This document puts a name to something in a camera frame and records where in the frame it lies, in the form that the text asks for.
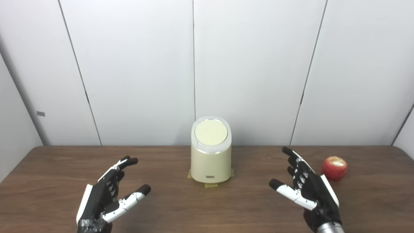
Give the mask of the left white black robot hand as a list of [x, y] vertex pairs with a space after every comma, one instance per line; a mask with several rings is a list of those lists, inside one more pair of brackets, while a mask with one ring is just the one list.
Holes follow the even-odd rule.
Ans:
[[105, 171], [96, 184], [87, 185], [76, 215], [78, 233], [110, 233], [112, 222], [126, 214], [151, 192], [151, 187], [144, 184], [124, 198], [118, 199], [119, 183], [125, 175], [123, 170], [137, 163], [137, 158], [127, 155]]

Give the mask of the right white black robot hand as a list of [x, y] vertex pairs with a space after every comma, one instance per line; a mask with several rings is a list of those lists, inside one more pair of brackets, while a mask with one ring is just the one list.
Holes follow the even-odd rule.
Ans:
[[282, 147], [288, 155], [288, 173], [293, 185], [271, 179], [269, 186], [296, 205], [304, 208], [303, 217], [314, 233], [343, 233], [339, 200], [325, 175], [316, 174], [294, 150]]

